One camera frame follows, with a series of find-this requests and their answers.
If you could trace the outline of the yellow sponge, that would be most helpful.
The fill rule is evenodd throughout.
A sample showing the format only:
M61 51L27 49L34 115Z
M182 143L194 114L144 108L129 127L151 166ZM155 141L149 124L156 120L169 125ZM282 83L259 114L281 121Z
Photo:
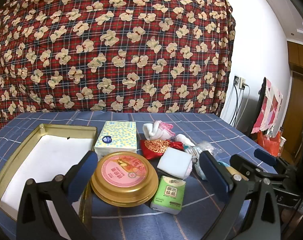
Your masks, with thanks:
M229 167L226 167L227 170L229 171L229 173L234 176L234 175L238 175L240 176L243 180L245 181L248 181L248 178L246 176L244 176L243 174L241 174L239 171L237 171L235 168L229 166Z

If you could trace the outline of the clear plastic bag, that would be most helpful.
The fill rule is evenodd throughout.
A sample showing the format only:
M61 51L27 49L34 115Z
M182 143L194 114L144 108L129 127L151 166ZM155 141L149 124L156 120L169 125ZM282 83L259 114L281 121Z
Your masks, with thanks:
M208 151L214 158L216 158L216 156L222 152L222 149L214 147L211 143L207 141L202 141L197 145L195 144L184 145L183 148L185 152L192 155L192 164L196 174L202 180L207 180L202 168L200 167L200 162L199 162L200 154L203 151Z

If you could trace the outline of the green tissue pack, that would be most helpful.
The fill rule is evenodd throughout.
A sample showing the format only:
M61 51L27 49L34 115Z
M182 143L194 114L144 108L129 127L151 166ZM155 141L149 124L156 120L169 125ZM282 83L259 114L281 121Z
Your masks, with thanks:
M153 210L178 215L182 210L185 188L184 180L162 176L150 207Z

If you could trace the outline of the orange plastic bag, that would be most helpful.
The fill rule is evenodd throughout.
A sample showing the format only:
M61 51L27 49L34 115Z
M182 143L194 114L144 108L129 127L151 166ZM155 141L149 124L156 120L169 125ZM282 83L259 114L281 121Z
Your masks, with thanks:
M279 153L281 132L278 131L275 137L267 137L262 131L257 133L257 144L264 148L269 154L276 157Z

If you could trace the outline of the teal cloth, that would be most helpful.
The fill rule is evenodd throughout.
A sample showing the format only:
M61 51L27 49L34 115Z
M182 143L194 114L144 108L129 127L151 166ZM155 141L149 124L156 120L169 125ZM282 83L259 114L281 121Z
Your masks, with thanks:
M218 163L219 163L220 165L224 166L224 167L230 167L229 164L227 164L227 163L225 163L225 162L223 162L223 161L218 161Z

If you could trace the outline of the white sponge block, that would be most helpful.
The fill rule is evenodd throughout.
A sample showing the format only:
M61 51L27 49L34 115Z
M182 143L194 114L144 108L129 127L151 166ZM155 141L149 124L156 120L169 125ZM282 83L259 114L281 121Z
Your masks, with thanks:
M158 170L178 179L186 179L192 168L192 155L171 147L167 148L157 165Z

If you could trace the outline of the pink white patterned board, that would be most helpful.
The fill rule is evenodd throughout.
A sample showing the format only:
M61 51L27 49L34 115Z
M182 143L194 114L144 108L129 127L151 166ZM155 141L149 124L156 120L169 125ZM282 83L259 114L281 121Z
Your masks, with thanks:
M267 131L275 125L282 101L283 94L280 90L270 80L264 78L251 134Z

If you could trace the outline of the blue plaid tablecloth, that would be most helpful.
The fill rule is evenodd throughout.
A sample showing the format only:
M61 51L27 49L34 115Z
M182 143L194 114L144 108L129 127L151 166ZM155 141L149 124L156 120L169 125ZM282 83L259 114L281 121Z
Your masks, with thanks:
M198 144L207 141L221 151L217 158L227 163L239 154L267 172L272 168L254 157L258 145L214 114L195 113L115 113L50 112L22 113L0 129L0 171L21 142L39 124L94 126L102 129L109 120L134 121L138 139L143 138L145 123L161 120L173 125ZM91 229L95 239L200 239L212 226L223 208L210 184L192 173L186 180L183 207L178 215L152 210L148 204L120 208L98 197L92 198Z

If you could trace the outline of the wooden door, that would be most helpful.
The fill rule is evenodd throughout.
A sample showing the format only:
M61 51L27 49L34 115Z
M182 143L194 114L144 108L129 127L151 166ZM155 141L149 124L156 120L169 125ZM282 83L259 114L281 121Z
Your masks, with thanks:
M291 89L289 103L283 122L286 139L282 156L296 164L302 156L303 131L303 45L288 42Z

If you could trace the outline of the gold rectangular tin box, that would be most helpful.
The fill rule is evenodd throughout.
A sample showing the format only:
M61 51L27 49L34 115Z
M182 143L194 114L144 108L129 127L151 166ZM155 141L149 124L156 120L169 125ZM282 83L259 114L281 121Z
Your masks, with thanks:
M94 146L97 128L40 124L13 152L0 171L0 209L16 220L24 184L66 174Z

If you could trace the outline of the red embroidered pouch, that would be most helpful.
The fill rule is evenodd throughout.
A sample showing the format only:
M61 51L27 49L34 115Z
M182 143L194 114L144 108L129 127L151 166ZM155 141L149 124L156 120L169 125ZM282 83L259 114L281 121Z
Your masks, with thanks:
M140 140L140 147L143 157L147 160L160 158L171 147L176 150L184 151L182 142L170 140Z

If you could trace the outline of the round gold tin lid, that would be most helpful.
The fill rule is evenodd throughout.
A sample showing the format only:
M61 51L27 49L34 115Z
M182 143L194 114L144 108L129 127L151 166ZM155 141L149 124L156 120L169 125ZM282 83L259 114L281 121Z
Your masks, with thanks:
M94 193L117 207L134 207L148 202L158 184L158 175L151 163L137 153L126 151L102 157L91 177Z

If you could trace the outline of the dotted yellow tissue pack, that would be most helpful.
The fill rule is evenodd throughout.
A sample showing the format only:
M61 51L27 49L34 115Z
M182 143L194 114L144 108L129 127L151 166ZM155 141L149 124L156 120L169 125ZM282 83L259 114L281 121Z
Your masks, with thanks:
M98 160L114 152L137 152L137 128L133 121L106 121L94 145Z

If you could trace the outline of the red plaid bear blanket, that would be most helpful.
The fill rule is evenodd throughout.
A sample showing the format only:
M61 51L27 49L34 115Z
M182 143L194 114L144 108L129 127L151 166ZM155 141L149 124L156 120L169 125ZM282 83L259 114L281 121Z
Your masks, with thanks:
M227 0L0 3L0 129L21 113L213 113L235 38Z

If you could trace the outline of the wall power socket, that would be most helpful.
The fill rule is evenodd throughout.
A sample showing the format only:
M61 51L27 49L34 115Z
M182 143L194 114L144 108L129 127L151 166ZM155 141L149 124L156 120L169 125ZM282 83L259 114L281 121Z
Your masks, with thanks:
M236 85L236 87L238 87L240 90L244 90L245 89L245 79L243 77L238 77L235 76L234 77L234 84Z

